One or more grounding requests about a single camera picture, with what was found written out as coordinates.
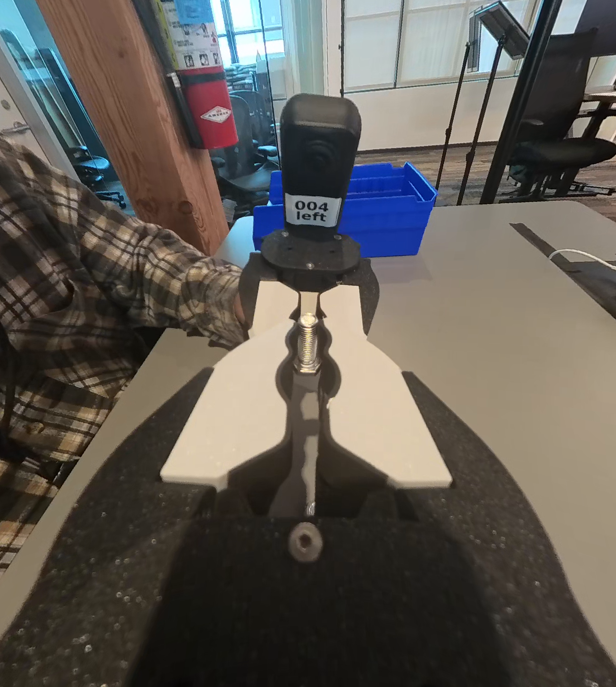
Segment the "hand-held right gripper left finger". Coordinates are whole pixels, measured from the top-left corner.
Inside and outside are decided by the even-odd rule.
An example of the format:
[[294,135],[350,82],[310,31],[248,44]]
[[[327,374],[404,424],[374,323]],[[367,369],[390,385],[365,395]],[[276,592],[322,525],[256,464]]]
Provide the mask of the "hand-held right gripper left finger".
[[288,354],[292,320],[281,321],[228,352],[213,368],[160,477],[165,483],[221,491],[233,473],[279,447],[287,402],[278,372]]

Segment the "black music stand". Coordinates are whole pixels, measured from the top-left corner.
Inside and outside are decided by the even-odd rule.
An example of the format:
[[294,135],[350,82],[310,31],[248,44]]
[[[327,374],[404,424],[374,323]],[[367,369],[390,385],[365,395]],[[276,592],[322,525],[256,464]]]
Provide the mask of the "black music stand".
[[445,161],[447,157],[447,151],[450,146],[450,139],[451,139],[451,133],[453,129],[453,125],[455,122],[456,118],[456,112],[458,108],[458,102],[460,98],[460,91],[462,89],[462,85],[465,79],[465,75],[468,70],[471,72],[475,72],[478,69],[479,62],[480,62],[480,50],[481,50],[481,29],[480,29],[480,22],[479,19],[476,17],[476,13],[479,10],[475,10],[471,13],[469,17],[469,31],[468,31],[468,40],[465,44],[465,52],[462,60],[462,65],[460,69],[460,75],[458,77],[457,85],[456,85],[456,92],[453,98],[452,106],[451,106],[451,112],[450,112],[450,118],[449,122],[447,125],[447,128],[445,130],[445,141],[442,147],[442,153],[441,153],[441,160],[440,164],[438,167],[438,173],[436,176],[436,183],[435,183],[435,189],[439,190],[440,184],[441,184],[441,178],[442,178],[442,173],[445,167]]
[[489,100],[494,81],[498,73],[501,54],[507,54],[509,58],[514,61],[520,60],[525,56],[530,40],[529,35],[522,27],[522,24],[520,24],[520,22],[514,17],[514,15],[502,1],[496,1],[490,5],[487,5],[486,7],[480,8],[476,13],[476,17],[480,22],[481,42],[482,31],[486,30],[489,36],[495,40],[496,48],[489,72],[489,78],[484,90],[482,104],[477,116],[474,137],[470,144],[470,149],[466,155],[465,170],[460,182],[460,188],[456,202],[458,206],[462,205],[465,198],[467,183],[469,181],[470,172],[474,163],[475,153],[479,143],[482,126],[484,125],[484,118],[489,106]]

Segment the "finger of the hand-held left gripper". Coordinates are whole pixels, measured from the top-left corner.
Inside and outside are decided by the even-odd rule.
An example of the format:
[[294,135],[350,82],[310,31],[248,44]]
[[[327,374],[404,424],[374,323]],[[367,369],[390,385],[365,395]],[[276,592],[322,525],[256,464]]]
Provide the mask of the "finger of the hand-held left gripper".
[[338,285],[320,294],[323,325],[333,344],[354,346],[364,342],[364,319],[357,286]]
[[286,337],[295,324],[292,315],[299,309],[299,292],[278,281],[261,280],[249,327],[249,338],[258,338],[269,332]]

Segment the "person's left forearm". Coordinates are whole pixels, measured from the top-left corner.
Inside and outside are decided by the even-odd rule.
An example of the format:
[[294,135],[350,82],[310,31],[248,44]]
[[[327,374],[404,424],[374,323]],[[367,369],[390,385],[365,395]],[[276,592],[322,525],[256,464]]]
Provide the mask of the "person's left forearm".
[[115,241],[122,266],[114,292],[132,320],[199,331],[227,346],[244,341],[239,268],[203,255],[156,225],[121,228]]

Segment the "large blue plastic bin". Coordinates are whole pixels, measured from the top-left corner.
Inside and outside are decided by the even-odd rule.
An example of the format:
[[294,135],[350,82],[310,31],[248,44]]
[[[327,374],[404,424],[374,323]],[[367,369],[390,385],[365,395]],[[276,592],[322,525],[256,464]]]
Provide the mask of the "large blue plastic bin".
[[437,192],[410,163],[356,165],[344,201],[288,195],[288,220],[305,228],[337,229],[366,258],[415,255]]

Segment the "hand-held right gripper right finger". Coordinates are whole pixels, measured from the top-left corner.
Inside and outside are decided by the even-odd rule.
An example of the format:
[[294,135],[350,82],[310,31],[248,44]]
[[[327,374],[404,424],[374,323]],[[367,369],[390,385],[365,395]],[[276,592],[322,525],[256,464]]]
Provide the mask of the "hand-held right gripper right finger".
[[336,490],[448,488],[449,468],[403,372],[363,330],[324,320],[319,477]]

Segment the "red fire extinguisher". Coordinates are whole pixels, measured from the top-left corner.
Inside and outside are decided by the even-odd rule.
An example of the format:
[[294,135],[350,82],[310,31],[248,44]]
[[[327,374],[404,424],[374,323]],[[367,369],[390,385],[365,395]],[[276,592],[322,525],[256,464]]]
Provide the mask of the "red fire extinguisher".
[[166,79],[193,148],[214,150],[238,142],[214,23],[183,25],[174,1],[152,2],[164,42]]

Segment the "black metal pole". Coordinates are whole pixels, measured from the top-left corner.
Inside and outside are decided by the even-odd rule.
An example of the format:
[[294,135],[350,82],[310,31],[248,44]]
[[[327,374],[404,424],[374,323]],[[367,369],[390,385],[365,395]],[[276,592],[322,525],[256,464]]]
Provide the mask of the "black metal pole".
[[504,170],[515,147],[519,125],[527,108],[529,96],[535,84],[539,67],[546,51],[548,40],[553,32],[562,1],[542,1],[527,52],[516,82],[513,96],[504,120],[501,135],[486,176],[480,205],[494,203]]

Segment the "blue paper tag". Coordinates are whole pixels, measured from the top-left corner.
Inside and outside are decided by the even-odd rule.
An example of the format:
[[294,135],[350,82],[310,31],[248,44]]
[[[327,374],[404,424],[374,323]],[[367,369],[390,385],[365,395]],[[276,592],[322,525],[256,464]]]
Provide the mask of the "blue paper tag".
[[183,25],[214,23],[211,1],[174,1],[178,20]]

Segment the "black office chair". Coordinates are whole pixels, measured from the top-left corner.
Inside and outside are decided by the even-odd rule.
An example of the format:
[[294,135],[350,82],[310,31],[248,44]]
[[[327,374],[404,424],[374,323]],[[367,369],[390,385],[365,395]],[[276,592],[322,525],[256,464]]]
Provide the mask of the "black office chair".
[[245,193],[268,193],[271,175],[280,169],[278,148],[272,145],[237,145],[223,149],[221,180]]
[[586,94],[596,32],[592,28],[549,39],[508,162],[509,177],[519,188],[501,203],[567,196],[572,183],[563,181],[565,172],[616,156],[614,142],[567,136]]
[[105,189],[105,175],[111,165],[106,158],[96,157],[85,146],[69,148],[69,159],[80,182],[102,201],[117,205],[121,210],[127,207],[123,193]]

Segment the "wooden post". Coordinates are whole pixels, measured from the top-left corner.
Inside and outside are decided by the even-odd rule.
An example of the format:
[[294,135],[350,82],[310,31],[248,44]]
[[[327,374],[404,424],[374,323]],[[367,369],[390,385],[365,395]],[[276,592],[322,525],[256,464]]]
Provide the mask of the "wooden post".
[[131,1],[38,1],[138,218],[213,255],[229,228],[209,153],[192,148]]

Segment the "person's plaid shirt torso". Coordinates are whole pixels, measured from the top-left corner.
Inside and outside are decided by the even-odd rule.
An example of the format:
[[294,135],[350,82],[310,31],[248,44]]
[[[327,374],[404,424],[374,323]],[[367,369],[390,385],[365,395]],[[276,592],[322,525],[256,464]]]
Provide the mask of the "person's plaid shirt torso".
[[0,134],[0,580],[142,361],[93,270],[137,228]]

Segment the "silver hex bolt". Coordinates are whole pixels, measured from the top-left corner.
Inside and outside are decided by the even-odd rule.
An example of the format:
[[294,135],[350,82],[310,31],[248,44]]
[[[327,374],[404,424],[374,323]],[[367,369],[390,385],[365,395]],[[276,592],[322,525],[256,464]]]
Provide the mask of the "silver hex bolt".
[[297,320],[296,331],[294,371],[302,375],[316,375],[321,365],[317,315],[312,312],[301,314]]

